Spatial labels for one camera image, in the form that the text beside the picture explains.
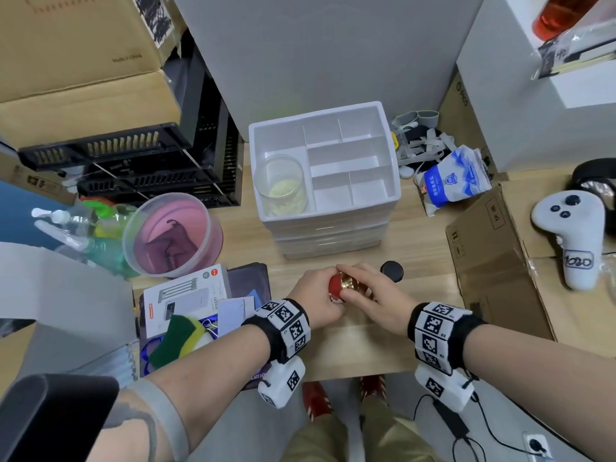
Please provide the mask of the white product box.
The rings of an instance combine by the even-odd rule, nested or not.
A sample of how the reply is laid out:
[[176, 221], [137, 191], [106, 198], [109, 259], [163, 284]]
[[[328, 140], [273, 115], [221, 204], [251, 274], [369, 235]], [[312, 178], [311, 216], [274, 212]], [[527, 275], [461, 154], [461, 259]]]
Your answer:
[[143, 337], [164, 334], [174, 315], [198, 320], [215, 316], [219, 303], [230, 294], [227, 268], [222, 264], [147, 288], [142, 294]]

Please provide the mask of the person's left hand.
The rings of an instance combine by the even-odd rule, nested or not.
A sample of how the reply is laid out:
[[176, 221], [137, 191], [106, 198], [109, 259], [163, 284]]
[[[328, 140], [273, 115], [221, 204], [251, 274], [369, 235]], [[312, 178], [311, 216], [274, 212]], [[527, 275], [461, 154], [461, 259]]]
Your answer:
[[334, 266], [307, 270], [287, 297], [305, 310], [312, 330], [329, 326], [346, 314], [343, 304], [332, 303], [329, 298], [329, 281], [338, 273]]

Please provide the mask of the open flat cardboard box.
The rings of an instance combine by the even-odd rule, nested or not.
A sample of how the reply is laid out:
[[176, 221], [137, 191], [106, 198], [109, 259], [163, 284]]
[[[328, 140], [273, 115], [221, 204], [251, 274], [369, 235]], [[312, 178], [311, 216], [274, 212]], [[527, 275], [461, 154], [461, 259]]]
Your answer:
[[597, 285], [571, 290], [553, 234], [537, 230], [535, 204], [569, 175], [493, 184], [447, 229], [465, 307], [485, 321], [616, 358], [616, 239], [606, 237]]

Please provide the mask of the khaki trousers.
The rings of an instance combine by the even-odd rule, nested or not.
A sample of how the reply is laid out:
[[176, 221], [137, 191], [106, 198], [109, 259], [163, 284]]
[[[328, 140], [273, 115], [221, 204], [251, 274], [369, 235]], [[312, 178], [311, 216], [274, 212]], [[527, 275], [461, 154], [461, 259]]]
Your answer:
[[[348, 462], [348, 430], [331, 409], [308, 407], [311, 422], [289, 441], [280, 462]], [[381, 398], [367, 396], [360, 405], [365, 462], [443, 462], [421, 437], [414, 421], [394, 412]]]

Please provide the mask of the black padded headset part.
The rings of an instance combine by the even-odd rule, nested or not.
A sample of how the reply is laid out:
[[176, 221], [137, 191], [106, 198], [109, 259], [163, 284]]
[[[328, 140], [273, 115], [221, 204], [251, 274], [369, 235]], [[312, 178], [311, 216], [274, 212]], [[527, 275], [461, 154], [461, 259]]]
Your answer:
[[32, 374], [0, 400], [0, 462], [86, 462], [119, 394], [107, 376]]

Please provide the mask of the clear spray bottle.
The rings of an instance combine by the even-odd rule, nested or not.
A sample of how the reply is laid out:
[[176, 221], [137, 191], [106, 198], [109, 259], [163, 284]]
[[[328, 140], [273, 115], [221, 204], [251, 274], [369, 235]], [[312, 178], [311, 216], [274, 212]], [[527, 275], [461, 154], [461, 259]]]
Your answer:
[[137, 278], [140, 275], [128, 264], [122, 242], [117, 239], [74, 235], [43, 220], [36, 220], [34, 225], [114, 275], [125, 279]]

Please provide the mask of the small red jar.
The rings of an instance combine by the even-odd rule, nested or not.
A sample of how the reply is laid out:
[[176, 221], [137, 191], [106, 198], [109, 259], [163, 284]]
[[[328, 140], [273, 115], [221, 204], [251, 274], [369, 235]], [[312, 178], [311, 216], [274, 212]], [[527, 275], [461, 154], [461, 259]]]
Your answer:
[[346, 273], [338, 272], [328, 283], [330, 301], [334, 304], [344, 304], [345, 301], [341, 298], [341, 292], [344, 289], [355, 291], [369, 299], [372, 298], [372, 292], [364, 283]]

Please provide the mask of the dark tablet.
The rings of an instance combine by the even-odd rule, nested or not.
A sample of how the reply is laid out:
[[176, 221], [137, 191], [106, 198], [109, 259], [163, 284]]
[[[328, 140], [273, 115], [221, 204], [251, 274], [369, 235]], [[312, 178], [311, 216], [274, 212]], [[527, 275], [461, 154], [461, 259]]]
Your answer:
[[230, 298], [251, 297], [252, 312], [272, 299], [267, 265], [253, 262], [227, 270]]

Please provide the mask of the clear bag with papers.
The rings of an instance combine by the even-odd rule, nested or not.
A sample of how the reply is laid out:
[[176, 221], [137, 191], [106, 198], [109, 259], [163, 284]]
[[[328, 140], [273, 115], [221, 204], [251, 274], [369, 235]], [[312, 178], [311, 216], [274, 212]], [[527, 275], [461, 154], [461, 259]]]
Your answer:
[[533, 81], [616, 60], [616, 18], [566, 30], [536, 50]]

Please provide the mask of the large brown cardboard box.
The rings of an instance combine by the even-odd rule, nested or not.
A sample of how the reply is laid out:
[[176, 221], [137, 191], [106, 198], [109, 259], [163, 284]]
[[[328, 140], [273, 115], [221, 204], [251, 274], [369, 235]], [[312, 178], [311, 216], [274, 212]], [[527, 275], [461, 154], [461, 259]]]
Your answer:
[[0, 0], [0, 140], [15, 149], [179, 123], [173, 0]]

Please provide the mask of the red transparent bottle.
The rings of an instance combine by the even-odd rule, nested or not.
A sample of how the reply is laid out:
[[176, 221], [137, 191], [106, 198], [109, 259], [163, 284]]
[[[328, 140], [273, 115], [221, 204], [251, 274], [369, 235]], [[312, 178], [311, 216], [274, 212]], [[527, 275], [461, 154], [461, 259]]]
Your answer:
[[555, 38], [571, 29], [598, 0], [548, 0], [532, 25], [542, 41]]

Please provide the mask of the black marker wristband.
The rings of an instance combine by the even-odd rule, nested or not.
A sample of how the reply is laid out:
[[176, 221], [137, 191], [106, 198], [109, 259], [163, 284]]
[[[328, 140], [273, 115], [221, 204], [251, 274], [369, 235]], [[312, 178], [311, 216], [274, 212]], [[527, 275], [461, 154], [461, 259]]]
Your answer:
[[420, 303], [412, 311], [407, 335], [420, 362], [451, 376], [455, 370], [465, 369], [463, 349], [467, 337], [485, 324], [470, 310], [438, 302]]
[[243, 321], [242, 326], [245, 325], [256, 326], [266, 335], [270, 347], [268, 363], [287, 363], [311, 339], [311, 328], [304, 308], [288, 298], [265, 303]]

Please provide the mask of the red shoe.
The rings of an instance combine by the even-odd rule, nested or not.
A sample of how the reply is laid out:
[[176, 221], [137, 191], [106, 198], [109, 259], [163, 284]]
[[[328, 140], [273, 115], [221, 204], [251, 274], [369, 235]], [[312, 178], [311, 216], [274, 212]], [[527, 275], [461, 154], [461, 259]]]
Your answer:
[[333, 407], [325, 388], [319, 381], [302, 384], [303, 404], [310, 421], [333, 414]]
[[384, 374], [373, 374], [360, 378], [360, 402], [363, 403], [369, 396], [374, 396], [389, 405], [386, 393], [386, 376]]

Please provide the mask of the white and blue bag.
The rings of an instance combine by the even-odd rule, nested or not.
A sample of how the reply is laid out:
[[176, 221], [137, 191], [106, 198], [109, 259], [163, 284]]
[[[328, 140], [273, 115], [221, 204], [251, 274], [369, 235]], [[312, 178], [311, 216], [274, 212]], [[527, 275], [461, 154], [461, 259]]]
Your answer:
[[415, 178], [427, 217], [451, 202], [473, 198], [492, 189], [481, 151], [462, 145]]

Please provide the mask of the clear jar with yellow powder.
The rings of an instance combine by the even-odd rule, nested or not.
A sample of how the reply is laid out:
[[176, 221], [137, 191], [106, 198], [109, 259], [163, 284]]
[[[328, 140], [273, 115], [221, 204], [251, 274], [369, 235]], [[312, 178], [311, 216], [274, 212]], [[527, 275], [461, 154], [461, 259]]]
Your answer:
[[256, 166], [254, 185], [266, 217], [291, 217], [308, 205], [304, 170], [290, 155], [271, 155]]

